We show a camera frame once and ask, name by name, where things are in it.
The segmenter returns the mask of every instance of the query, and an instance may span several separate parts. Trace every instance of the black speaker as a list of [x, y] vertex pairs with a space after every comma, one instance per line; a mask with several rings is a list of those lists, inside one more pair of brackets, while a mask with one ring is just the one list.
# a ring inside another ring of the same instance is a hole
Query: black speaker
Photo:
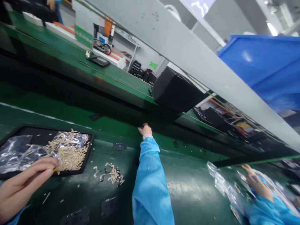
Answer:
[[167, 67], [154, 83], [154, 100], [177, 113], [187, 112], [203, 93], [187, 78]]

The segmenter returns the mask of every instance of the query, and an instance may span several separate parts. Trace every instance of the blue sleeve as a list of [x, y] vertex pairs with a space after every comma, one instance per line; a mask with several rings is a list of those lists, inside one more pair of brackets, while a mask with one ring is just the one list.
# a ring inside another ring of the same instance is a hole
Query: blue sleeve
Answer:
[[9, 221], [7, 221], [4, 225], [17, 225], [20, 219], [20, 216], [22, 212], [25, 210], [25, 207], [18, 212], [13, 218], [11, 218]]
[[252, 192], [257, 197], [253, 200], [248, 210], [249, 222], [251, 225], [294, 225], [300, 224], [300, 218], [286, 207], [283, 201], [273, 194], [274, 201], [258, 195], [253, 189]]
[[174, 224], [174, 215], [159, 147], [151, 137], [141, 143], [140, 164], [132, 193], [134, 223]]

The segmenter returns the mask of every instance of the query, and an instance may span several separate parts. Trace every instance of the worker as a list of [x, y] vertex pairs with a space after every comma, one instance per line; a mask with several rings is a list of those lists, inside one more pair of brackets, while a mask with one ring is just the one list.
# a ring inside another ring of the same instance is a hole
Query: worker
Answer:
[[[174, 224], [171, 199], [159, 158], [159, 147], [147, 123], [143, 135], [140, 164], [132, 194], [135, 224]], [[0, 187], [0, 225], [16, 225], [32, 194], [45, 183], [58, 166], [56, 158], [42, 158]]]
[[286, 207], [283, 201], [266, 185], [266, 181], [257, 176], [249, 165], [242, 168], [247, 173], [247, 181], [256, 196], [248, 209], [251, 225], [296, 225], [300, 218]]
[[59, 9], [61, 1], [62, 0], [47, 0], [47, 5], [50, 7], [51, 10], [56, 11], [59, 23], [63, 24], [63, 19]]
[[42, 158], [0, 187], [0, 224], [16, 225], [32, 194], [58, 166], [56, 158]]
[[159, 147], [147, 123], [139, 128], [143, 136], [140, 164], [132, 193], [135, 224], [174, 224], [174, 215]]

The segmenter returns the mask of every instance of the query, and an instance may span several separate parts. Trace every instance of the gray metal frame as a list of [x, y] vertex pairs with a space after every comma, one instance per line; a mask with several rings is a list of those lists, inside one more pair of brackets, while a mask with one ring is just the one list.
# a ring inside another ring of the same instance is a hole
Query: gray metal frame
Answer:
[[88, 0], [300, 153], [300, 136], [158, 0]]

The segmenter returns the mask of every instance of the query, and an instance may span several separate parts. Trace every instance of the wrist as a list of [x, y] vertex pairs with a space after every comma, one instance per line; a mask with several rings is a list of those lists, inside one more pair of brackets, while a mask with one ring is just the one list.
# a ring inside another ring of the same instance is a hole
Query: wrist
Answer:
[[153, 138], [153, 136], [152, 136], [151, 134], [145, 134], [145, 135], [143, 135], [143, 140], [144, 140], [146, 137]]

